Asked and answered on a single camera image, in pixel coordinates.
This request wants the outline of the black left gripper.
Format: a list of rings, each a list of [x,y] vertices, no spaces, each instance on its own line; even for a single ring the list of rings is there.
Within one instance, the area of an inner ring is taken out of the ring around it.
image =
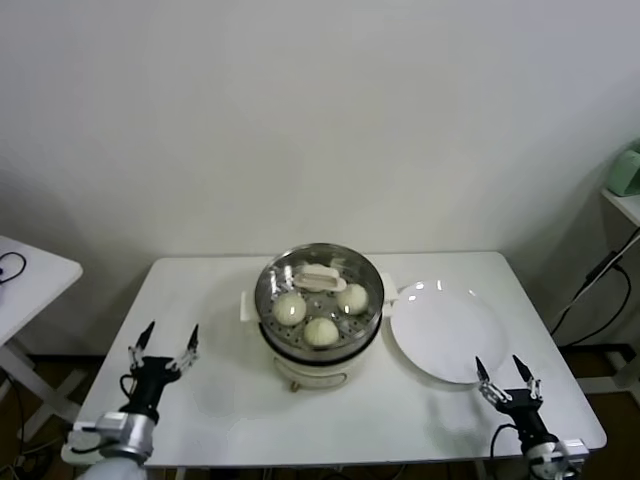
[[[199,325],[196,324],[187,342],[186,350],[176,358],[144,356],[155,322],[152,321],[128,348],[134,388],[126,404],[131,414],[157,414],[164,388],[179,379],[179,373],[189,370],[199,358]]]

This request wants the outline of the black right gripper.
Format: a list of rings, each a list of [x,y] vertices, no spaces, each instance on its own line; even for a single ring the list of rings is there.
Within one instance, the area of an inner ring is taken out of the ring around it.
[[[503,390],[495,385],[479,357],[475,357],[479,391],[498,412],[509,416],[516,427],[520,441],[548,441],[549,432],[539,414],[543,404],[541,380],[534,377],[529,367],[517,356],[512,359],[527,389]]]

